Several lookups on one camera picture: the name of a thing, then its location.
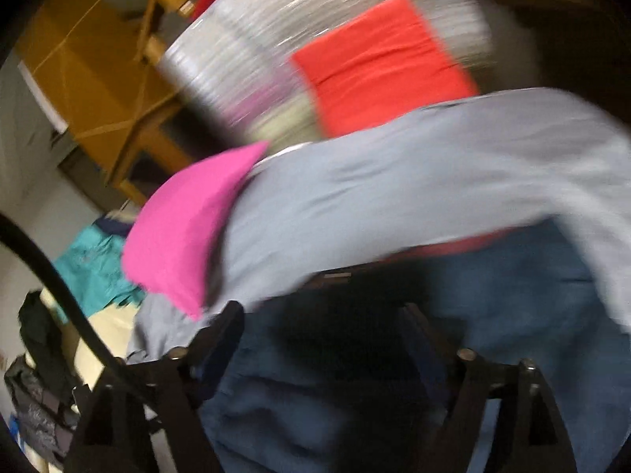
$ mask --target pink cloth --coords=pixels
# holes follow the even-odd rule
[[[267,142],[231,149],[178,172],[147,201],[122,254],[130,281],[201,317],[206,260],[239,188]]]

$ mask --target transparent plastic sheet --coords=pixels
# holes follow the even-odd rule
[[[294,143],[317,140],[313,103],[287,58],[382,1],[217,0],[169,47],[159,68],[203,114],[242,134],[260,138],[260,119],[284,104],[292,126],[302,126]],[[490,31],[475,0],[412,1],[458,62],[474,70],[490,64]]]

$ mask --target white wall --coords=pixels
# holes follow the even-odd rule
[[[2,211],[51,259],[59,256],[81,228],[99,216],[90,201],[56,170],[45,172],[20,205],[2,208]],[[29,269],[0,246],[0,352],[9,363],[24,351],[18,309],[26,293],[40,286]],[[4,381],[1,384],[0,411],[6,419],[13,406]]]

